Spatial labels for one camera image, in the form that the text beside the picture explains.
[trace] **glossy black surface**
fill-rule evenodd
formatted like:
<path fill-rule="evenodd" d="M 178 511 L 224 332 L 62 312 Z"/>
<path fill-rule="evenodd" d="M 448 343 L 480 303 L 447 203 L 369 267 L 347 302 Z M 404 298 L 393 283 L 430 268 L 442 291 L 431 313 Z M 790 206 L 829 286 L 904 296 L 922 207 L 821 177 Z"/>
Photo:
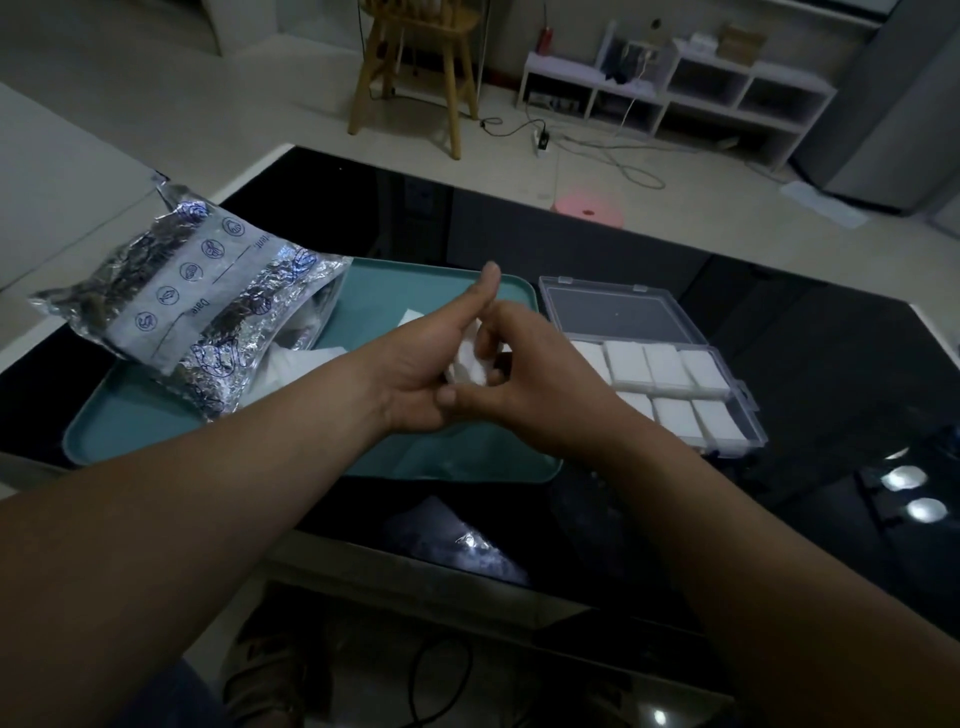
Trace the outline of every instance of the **glossy black surface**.
<path fill-rule="evenodd" d="M 716 467 L 960 636 L 960 372 L 907 304 L 306 150 L 224 206 L 319 251 L 471 268 L 493 258 L 533 283 L 569 275 L 669 289 L 748 383 L 770 437 Z M 63 430 L 110 362 L 60 330 L 7 370 L 0 449 L 64 465 Z M 925 485 L 884 488 L 879 478 L 904 464 L 921 467 Z M 915 497 L 936 497 L 951 515 L 914 522 L 903 509 Z M 726 688 L 652 548 L 575 464 L 545 486 L 343 478 L 299 528 L 597 607 L 540 642 Z M 605 638 L 617 634 L 630 638 Z"/>

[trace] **hand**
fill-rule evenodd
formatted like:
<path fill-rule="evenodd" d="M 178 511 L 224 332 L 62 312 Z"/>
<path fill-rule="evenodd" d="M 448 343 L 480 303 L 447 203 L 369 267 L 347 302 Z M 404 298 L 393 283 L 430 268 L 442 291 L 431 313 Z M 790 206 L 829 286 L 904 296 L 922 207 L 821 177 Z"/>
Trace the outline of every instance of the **hand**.
<path fill-rule="evenodd" d="M 464 337 L 464 329 L 490 305 L 500 287 L 496 263 L 463 294 L 427 316 L 374 339 L 355 353 L 373 382 L 388 432 L 440 429 L 451 419 L 435 394 Z"/>
<path fill-rule="evenodd" d="M 594 466 L 624 434 L 631 437 L 638 427 L 652 425 L 539 314 L 498 301 L 480 319 L 476 354 L 490 358 L 499 342 L 509 344 L 510 380 L 488 387 L 442 387 L 437 402 L 451 414 L 491 420 L 541 452 Z"/>

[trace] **white shelf unit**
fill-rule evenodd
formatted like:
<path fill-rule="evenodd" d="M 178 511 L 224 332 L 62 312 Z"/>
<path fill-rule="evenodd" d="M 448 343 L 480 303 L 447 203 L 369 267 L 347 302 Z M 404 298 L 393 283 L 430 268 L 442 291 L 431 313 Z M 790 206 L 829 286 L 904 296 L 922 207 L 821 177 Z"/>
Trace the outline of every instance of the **white shelf unit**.
<path fill-rule="evenodd" d="M 656 136 L 695 145 L 737 137 L 738 152 L 777 170 L 793 154 L 836 93 L 827 81 L 798 68 L 757 61 L 752 66 L 717 58 L 674 38 L 660 51 L 651 81 L 607 81 L 584 63 L 531 53 L 517 106 L 531 92 L 573 100 L 561 113 L 588 126 L 630 136 Z"/>

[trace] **white paper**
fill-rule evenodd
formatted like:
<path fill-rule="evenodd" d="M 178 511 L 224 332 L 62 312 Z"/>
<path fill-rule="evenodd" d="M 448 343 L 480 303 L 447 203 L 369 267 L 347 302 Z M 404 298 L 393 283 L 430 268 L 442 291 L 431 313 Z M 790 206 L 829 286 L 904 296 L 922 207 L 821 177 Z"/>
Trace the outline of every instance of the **white paper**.
<path fill-rule="evenodd" d="M 870 220 L 867 215 L 829 195 L 823 195 L 806 182 L 789 182 L 780 188 L 780 194 L 812 209 L 842 228 L 854 230 Z"/>

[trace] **floor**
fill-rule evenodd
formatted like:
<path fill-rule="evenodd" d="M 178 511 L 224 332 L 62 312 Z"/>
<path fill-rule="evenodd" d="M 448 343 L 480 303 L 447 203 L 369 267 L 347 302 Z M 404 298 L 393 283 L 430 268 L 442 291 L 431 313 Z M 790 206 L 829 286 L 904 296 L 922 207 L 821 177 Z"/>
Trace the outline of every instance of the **floor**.
<path fill-rule="evenodd" d="M 346 134 L 360 64 L 355 53 L 274 36 L 222 59 L 201 17 L 162 0 L 8 5 L 0 23 L 0 82 L 201 194 L 287 142 L 541 208 L 588 190 L 616 205 L 628 230 L 919 303 L 951 344 L 960 342 L 960 241 L 917 221 L 872 215 L 847 231 L 787 200 L 776 182 L 735 159 L 618 150 L 622 163 L 665 182 L 652 190 L 595 159 L 556 149 L 536 158 L 528 130 L 494 138 L 470 122 L 463 124 L 464 157 L 453 161 L 445 152 L 445 111 L 421 103 L 370 102 L 367 126 Z M 526 120 L 513 103 L 511 92 L 486 86 L 481 115 L 502 117 L 496 130 L 511 130 Z M 551 130 L 605 138 L 556 124 Z M 204 678 L 217 680 L 229 642 L 272 577 L 270 568 L 259 570 L 187 653 Z M 353 687 L 335 705 L 335 722 L 400 725 L 409 720 L 406 665 L 422 625 L 374 619 L 365 609 L 344 612 L 337 628 L 341 684 Z M 521 695 L 534 674 L 529 655 L 491 643 L 478 656 L 478 674 L 489 669 L 491 679 L 472 681 L 464 702 L 470 718 L 451 715 L 450 724 L 511 725 L 529 699 Z"/>

